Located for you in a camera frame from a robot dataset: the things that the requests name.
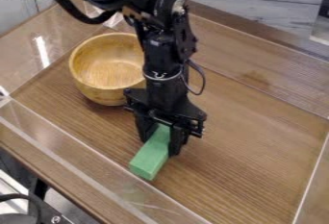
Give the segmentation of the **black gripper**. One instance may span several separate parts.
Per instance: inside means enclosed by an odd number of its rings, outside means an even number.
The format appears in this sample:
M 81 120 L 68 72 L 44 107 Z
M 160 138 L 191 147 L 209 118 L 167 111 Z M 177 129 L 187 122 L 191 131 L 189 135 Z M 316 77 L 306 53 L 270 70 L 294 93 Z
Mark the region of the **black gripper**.
M 146 142 L 159 125 L 169 128 L 168 155 L 176 156 L 189 136 L 203 135 L 205 113 L 187 97 L 187 75 L 165 79 L 146 78 L 145 87 L 126 88 L 125 109 L 133 113 L 141 142 Z

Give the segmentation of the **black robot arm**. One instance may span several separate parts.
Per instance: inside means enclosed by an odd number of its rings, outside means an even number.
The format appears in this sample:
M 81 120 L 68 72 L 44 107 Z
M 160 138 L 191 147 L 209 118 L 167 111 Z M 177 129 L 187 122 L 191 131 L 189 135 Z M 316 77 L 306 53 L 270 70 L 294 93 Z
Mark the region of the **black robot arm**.
M 133 27 L 144 52 L 146 85 L 122 91 L 125 109 L 133 113 L 140 140 L 148 140 L 159 126 L 168 128 L 168 154 L 177 155 L 188 138 L 203 135 L 207 119 L 187 97 L 201 93 L 188 85 L 188 71 L 201 68 L 191 59 L 197 38 L 185 0 L 84 0 L 102 11 L 94 17 L 86 16 L 70 0 L 54 1 L 85 24 L 100 24 L 118 12 Z

